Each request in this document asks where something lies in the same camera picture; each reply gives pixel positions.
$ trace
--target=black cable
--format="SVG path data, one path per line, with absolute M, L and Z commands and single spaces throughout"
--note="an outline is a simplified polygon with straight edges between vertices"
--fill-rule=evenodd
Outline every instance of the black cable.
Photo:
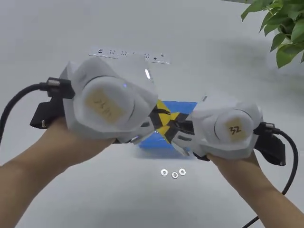
M 292 167 L 289 179 L 287 181 L 287 184 L 285 185 L 285 188 L 282 191 L 282 194 L 285 195 L 288 192 L 291 184 L 293 183 L 293 181 L 295 179 L 295 174 L 296 174 L 296 171 L 298 169 L 298 164 L 299 164 L 299 152 L 298 152 L 296 144 L 294 143 L 292 138 L 290 138 L 285 132 L 278 130 L 278 129 L 274 129 L 273 133 L 283 136 L 289 142 L 289 144 L 293 150 L 293 154 L 294 154 L 293 167 Z M 250 227 L 252 224 L 254 224 L 258 220 L 259 220 L 259 217 L 256 216 L 254 219 L 252 219 L 250 222 L 248 222 L 245 226 L 243 226 L 243 228 Z
M 25 95 L 29 94 L 30 92 L 36 91 L 36 90 L 42 90 L 47 91 L 49 89 L 49 85 L 47 83 L 39 83 L 39 84 L 33 84 L 30 85 L 24 89 L 22 89 L 20 92 L 18 92 L 6 105 L 4 108 L 4 111 L 2 113 L 2 116 L 0 118 L 0 145 L 3 138 L 4 128 L 5 124 L 9 118 L 9 114 L 13 107 L 16 105 L 16 103 L 21 100 Z

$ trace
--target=yellow label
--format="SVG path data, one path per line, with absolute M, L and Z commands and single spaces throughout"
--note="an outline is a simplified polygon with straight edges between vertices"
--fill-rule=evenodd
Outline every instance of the yellow label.
M 227 131 L 230 135 L 230 139 L 233 142 L 240 141 L 245 139 L 246 133 L 243 131 L 243 124 L 240 118 L 234 118 L 228 122 L 226 122 Z
M 125 111 L 110 99 L 102 89 L 92 92 L 87 97 L 85 104 L 111 124 L 117 122 L 125 114 Z

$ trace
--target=black strap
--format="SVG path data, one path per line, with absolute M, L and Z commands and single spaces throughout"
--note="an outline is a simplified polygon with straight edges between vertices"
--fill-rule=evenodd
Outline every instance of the black strap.
M 271 164 L 286 165 L 285 144 L 272 133 L 262 134 L 258 137 L 255 149 Z
M 38 105 L 29 125 L 39 129 L 47 129 L 59 117 L 65 117 L 63 100 L 53 97 L 49 102 L 42 102 Z

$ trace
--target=hand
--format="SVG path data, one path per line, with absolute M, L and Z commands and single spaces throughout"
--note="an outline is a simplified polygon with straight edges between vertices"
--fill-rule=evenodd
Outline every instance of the hand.
M 114 139 L 84 139 L 67 129 L 64 118 L 56 120 L 28 150 L 17 157 L 17 160 L 29 162 L 29 166 L 50 166 L 64 171 L 70 166 L 85 162 L 106 147 Z
M 226 160 L 208 154 L 207 157 L 218 167 L 224 178 L 237 191 L 252 191 L 263 187 L 272 187 L 264 175 L 254 152 L 242 160 Z

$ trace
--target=black connector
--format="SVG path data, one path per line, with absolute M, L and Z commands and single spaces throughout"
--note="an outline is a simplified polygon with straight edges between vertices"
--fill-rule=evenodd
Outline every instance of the black connector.
M 260 125 L 253 131 L 256 135 L 263 135 L 267 133 L 278 134 L 280 129 L 276 128 L 273 123 L 261 122 Z
M 47 91 L 48 97 L 72 99 L 75 96 L 70 80 L 49 77 L 46 83 L 40 84 L 42 85 L 41 90 Z

